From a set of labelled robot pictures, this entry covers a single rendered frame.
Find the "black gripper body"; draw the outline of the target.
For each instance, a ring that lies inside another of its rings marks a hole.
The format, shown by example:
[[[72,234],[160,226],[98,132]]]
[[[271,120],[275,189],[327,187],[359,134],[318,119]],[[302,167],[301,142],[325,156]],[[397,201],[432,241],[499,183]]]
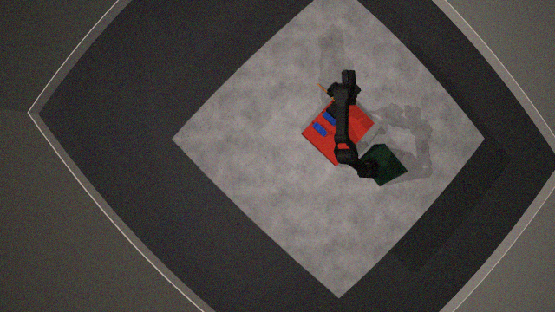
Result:
[[[361,92],[361,88],[358,87],[357,85],[355,85],[355,87],[356,87],[355,90],[356,90],[357,94],[359,94]],[[336,118],[336,105],[333,106],[332,104],[330,104],[327,107],[326,112],[328,114],[330,114],[335,119]]]

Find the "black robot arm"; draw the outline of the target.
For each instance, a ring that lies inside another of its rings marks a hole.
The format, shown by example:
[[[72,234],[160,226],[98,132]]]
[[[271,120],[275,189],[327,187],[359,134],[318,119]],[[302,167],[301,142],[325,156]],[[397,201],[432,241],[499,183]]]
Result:
[[[355,143],[349,138],[349,105],[355,105],[357,98],[356,71],[343,70],[342,79],[343,83],[333,82],[326,92],[329,97],[333,96],[336,103],[336,133],[334,135],[336,160],[340,164],[354,168],[360,178],[377,178],[377,169],[381,167],[378,161],[373,157],[362,162],[358,158]],[[346,143],[349,148],[339,149],[339,143]]]

